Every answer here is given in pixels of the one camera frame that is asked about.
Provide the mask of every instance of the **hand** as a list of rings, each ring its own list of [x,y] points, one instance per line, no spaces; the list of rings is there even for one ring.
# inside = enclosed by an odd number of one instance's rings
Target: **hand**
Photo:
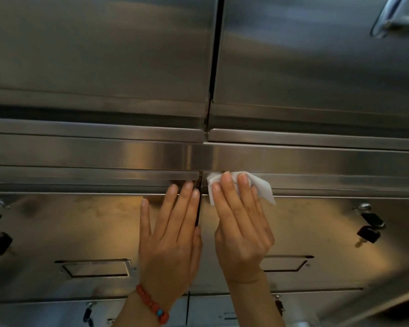
[[[153,234],[150,229],[149,202],[142,200],[140,218],[140,282],[162,309],[169,311],[194,278],[202,237],[195,227],[200,193],[191,181],[170,186],[160,209]]]
[[[260,263],[274,244],[256,187],[250,188],[246,174],[238,176],[241,198],[232,176],[226,172],[212,193],[220,223],[215,248],[227,283],[252,283],[263,278]]]

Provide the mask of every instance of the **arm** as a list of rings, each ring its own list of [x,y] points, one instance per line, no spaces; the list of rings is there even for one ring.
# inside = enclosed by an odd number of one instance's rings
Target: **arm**
[[[150,208],[142,200],[140,217],[140,283],[163,310],[169,312],[197,273],[202,253],[200,228],[195,227],[200,193],[191,181],[185,183],[177,199],[172,185],[165,195],[151,233]],[[112,327],[158,327],[158,319],[132,292]]]
[[[274,237],[262,210],[257,190],[247,176],[238,177],[240,197],[232,176],[212,186],[220,223],[215,232],[218,261],[229,286],[240,327],[284,327],[285,323],[269,291],[262,259],[274,244]]]

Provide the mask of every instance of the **forearm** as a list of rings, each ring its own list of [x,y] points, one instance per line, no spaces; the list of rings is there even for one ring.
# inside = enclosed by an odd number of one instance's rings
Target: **forearm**
[[[157,316],[153,314],[136,292],[132,292],[127,297],[115,323],[112,327],[160,327]]]
[[[228,283],[240,327],[284,327],[285,323],[269,291],[265,274],[248,284]]]

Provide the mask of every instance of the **red beaded bracelet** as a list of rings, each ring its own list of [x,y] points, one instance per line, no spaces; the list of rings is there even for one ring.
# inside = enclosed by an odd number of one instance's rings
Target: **red beaded bracelet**
[[[147,305],[151,312],[157,315],[157,319],[161,325],[165,325],[170,318],[170,315],[161,309],[160,305],[156,302],[153,302],[151,296],[144,290],[144,287],[139,284],[136,286],[136,292],[141,297],[145,305]]]

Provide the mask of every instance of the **wipe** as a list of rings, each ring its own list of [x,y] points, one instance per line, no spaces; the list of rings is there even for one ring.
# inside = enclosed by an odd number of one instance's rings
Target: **wipe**
[[[238,192],[239,195],[239,188],[238,188],[238,175],[240,173],[245,173],[247,175],[247,178],[249,179],[249,184],[250,186],[256,186],[257,190],[258,190],[258,196],[260,198],[265,198],[269,203],[276,205],[276,202],[274,201],[274,197],[273,197],[273,190],[271,189],[271,185],[259,178],[258,176],[254,176],[251,173],[247,173],[247,172],[233,172],[232,174],[232,179],[234,182],[234,187],[236,188],[236,191]],[[220,182],[221,181],[221,176],[222,173],[211,173],[208,177],[207,177],[207,188],[209,190],[209,198],[211,200],[211,205],[215,205],[214,204],[214,198],[212,195],[212,184],[214,182]]]

